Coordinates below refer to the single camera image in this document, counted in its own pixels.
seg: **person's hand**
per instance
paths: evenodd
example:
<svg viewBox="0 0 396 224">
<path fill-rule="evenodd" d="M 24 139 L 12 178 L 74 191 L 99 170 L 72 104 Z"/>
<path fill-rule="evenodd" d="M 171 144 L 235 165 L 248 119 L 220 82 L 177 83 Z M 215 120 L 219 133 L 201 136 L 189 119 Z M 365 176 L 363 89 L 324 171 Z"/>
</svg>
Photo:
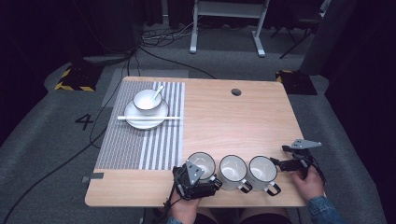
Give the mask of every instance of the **person's hand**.
<svg viewBox="0 0 396 224">
<path fill-rule="evenodd" d="M 201 199 L 194 199 L 186 201 L 180 199 L 180 196 L 175 191 L 172 195 L 170 203 L 171 215 L 183 224 L 192 224 L 197 216 L 198 204 Z"/>
<path fill-rule="evenodd" d="M 290 172 L 290 175 L 306 202 L 312 198 L 324 196 L 323 182 L 315 167 L 310 166 L 308 168 L 305 179 L 302 178 L 300 172 Z"/>
</svg>

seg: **placemat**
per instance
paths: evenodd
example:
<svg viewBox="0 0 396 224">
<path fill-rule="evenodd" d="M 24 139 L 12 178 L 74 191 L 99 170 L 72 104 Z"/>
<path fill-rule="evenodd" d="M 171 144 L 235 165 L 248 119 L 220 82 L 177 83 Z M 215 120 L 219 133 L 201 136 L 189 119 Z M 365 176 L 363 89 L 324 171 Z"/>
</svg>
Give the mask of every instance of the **placemat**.
<svg viewBox="0 0 396 224">
<path fill-rule="evenodd" d="M 168 116 L 184 117 L 184 82 L 122 81 L 96 169 L 171 170 L 181 164 L 183 119 L 166 120 L 151 130 L 138 130 L 117 120 L 139 91 L 157 90 L 161 85 Z"/>
</svg>

